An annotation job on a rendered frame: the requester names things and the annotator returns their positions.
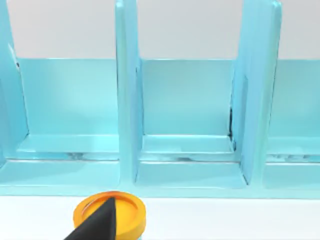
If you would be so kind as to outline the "light blue rack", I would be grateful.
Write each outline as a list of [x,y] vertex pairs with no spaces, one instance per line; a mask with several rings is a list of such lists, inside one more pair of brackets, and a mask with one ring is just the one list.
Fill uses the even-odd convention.
[[244,0],[235,59],[18,57],[0,0],[0,196],[320,199],[320,59],[279,59],[281,0]]

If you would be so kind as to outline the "orange round cap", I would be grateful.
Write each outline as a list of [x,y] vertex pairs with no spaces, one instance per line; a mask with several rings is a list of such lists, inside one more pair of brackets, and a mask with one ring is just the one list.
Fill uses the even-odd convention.
[[115,198],[115,240],[139,240],[146,228],[146,206],[137,196],[123,191],[100,192],[82,200],[73,211],[74,229],[110,198]]

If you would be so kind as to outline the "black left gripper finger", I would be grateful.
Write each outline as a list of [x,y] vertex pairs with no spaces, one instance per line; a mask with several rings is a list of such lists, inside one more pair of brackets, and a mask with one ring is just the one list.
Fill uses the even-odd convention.
[[64,240],[116,240],[116,200],[106,200]]

